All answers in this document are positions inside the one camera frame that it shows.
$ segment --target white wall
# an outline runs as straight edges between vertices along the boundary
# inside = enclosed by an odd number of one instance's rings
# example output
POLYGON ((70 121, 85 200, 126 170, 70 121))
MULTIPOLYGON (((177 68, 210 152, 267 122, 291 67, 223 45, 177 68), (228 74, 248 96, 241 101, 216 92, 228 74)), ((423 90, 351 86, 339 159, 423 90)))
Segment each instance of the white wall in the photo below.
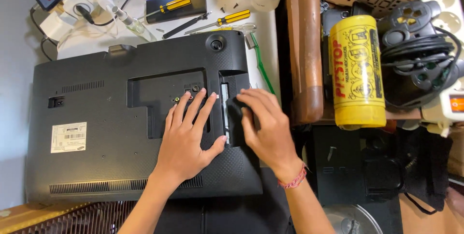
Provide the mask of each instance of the white wall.
MULTIPOLYGON (((41 34, 29 18, 35 0, 2 0, 0 10, 0 209, 23 204, 29 109, 41 34)), ((46 14, 37 12, 38 23, 46 14)), ((52 59, 56 49, 46 45, 52 59)))

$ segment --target finger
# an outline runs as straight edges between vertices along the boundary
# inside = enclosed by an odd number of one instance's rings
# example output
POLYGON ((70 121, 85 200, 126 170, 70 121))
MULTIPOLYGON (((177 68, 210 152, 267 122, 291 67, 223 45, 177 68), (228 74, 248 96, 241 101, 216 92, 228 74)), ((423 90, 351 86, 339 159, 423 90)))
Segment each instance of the finger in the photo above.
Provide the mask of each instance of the finger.
POLYGON ((209 150, 205 150, 201 153, 203 159, 203 165, 206 167, 208 166, 211 161, 219 155, 222 151, 224 151, 224 144, 227 141, 227 136, 221 136, 216 139, 209 150))
POLYGON ((259 98, 246 94, 239 94, 237 95, 237 100, 249 106, 256 114, 261 124, 270 124, 276 121, 259 98))
POLYGON ((216 93, 212 93, 208 99, 206 100, 205 105, 201 108, 200 112, 198 113, 197 120, 193 126, 193 130, 196 130, 197 133, 203 131, 203 127, 205 126, 206 121, 208 120, 209 114, 211 113, 211 109, 216 102, 216 93))
POLYGON ((192 122, 194 121, 195 116, 198 112, 198 107, 200 107, 201 101, 203 100, 203 98, 205 98, 205 95, 206 89, 201 88, 200 92, 195 96, 195 99, 187 109, 187 113, 185 114, 184 122, 182 123, 182 125, 189 124, 190 126, 192 126, 192 122))
POLYGON ((242 107, 242 127, 245 134, 245 142, 248 146, 254 145, 258 137, 255 125, 253 124, 253 114, 252 112, 245 107, 242 107))
POLYGON ((277 100, 277 97, 274 94, 271 94, 270 92, 268 92, 268 91, 266 91, 264 89, 261 89, 261 88, 257 88, 257 89, 253 89, 253 90, 256 90, 256 91, 266 95, 273 105, 275 105, 277 108, 282 110, 281 106, 279 105, 279 101, 277 100))
POLYGON ((276 107, 269 99, 269 97, 261 92, 259 92, 257 89, 241 89, 240 90, 241 94, 249 95, 255 98, 258 98, 261 103, 266 107, 266 109, 273 115, 276 116, 282 112, 280 106, 276 107))
POLYGON ((171 109, 169 109, 169 112, 167 113, 166 127, 164 129, 164 133, 166 133, 167 131, 169 131, 169 129, 171 129, 171 125, 172 125, 172 122, 173 122, 173 114, 174 114, 174 110, 175 110, 176 106, 177 106, 177 104, 174 104, 174 106, 171 107, 171 109))
POLYGON ((190 92, 186 91, 184 95, 182 95, 181 100, 179 101, 179 104, 177 104, 177 107, 174 110, 174 118, 173 118, 173 124, 172 127, 179 127, 182 124, 182 118, 184 116, 184 110, 185 110, 185 105, 187 104, 187 101, 190 99, 190 92))

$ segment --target red string bracelet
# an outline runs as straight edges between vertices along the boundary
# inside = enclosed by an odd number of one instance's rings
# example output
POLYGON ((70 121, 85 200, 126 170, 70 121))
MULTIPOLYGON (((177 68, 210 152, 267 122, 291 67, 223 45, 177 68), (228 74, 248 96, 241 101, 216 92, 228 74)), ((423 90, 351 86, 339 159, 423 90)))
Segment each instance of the red string bracelet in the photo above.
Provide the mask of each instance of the red string bracelet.
POLYGON ((296 188, 300 185, 300 183, 303 182, 303 180, 305 179, 306 177, 306 164, 303 162, 303 167, 301 168, 301 171, 300 173, 298 174, 298 176, 289 184, 284 184, 282 183, 279 179, 277 179, 277 184, 279 186, 281 186, 282 188, 284 189, 290 189, 290 188, 296 188))

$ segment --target yellow screwdriver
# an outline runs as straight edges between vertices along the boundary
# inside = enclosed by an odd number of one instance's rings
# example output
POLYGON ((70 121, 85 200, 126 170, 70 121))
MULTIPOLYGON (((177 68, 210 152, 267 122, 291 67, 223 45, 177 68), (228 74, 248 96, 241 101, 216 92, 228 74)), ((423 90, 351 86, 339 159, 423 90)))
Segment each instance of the yellow screwdriver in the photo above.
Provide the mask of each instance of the yellow screwdriver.
POLYGON ((187 6, 187 5, 190 5, 192 3, 192 1, 190 0, 174 0, 174 1, 171 1, 167 4, 165 4, 164 6, 159 6, 160 9, 159 10, 156 10, 155 12, 151 12, 143 17, 139 17, 137 18, 137 20, 141 20, 145 17, 149 17, 151 15, 154 15, 158 12, 162 12, 162 13, 166 13, 167 11, 172 11, 172 10, 175 10, 175 9, 178 9, 178 8, 181 8, 183 6, 187 6))
POLYGON ((184 35, 188 35, 190 33, 193 33, 193 32, 208 28, 208 27, 212 27, 212 26, 215 26, 215 25, 221 26, 223 24, 232 23, 232 22, 239 21, 239 20, 242 20, 242 19, 245 19, 245 18, 248 18, 248 17, 250 17, 250 10, 248 10, 248 9, 243 10, 243 11, 234 13, 232 15, 225 16, 223 18, 218 18, 217 22, 214 22, 214 23, 211 23, 211 24, 208 24, 208 25, 205 25, 205 26, 202 26, 202 27, 195 28, 195 29, 192 29, 190 31, 187 31, 187 32, 185 32, 184 35))

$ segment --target hand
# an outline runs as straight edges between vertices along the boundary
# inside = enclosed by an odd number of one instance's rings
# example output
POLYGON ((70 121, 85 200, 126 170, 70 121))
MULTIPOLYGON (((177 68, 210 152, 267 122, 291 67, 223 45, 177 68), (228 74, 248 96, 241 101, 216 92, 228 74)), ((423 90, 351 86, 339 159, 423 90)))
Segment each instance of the hand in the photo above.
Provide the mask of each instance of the hand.
POLYGON ((224 150, 226 136, 219 137, 209 150, 200 148, 203 127, 216 101, 216 93, 212 93, 201 108, 195 124, 192 124, 201 101, 206 95, 206 89, 202 88, 195 96, 185 114, 190 92, 186 92, 180 99, 178 105, 174 105, 166 118, 166 128, 163 142, 158 154, 158 162, 153 174, 170 179, 169 183, 177 188, 184 180, 195 177, 204 167, 224 150))
POLYGON ((303 161, 295 151, 290 134, 290 123, 275 95, 263 89, 241 89, 237 99, 246 103, 256 114, 261 125, 256 130, 253 114, 242 108, 245 142, 263 160, 278 179, 290 183, 301 171, 303 161))

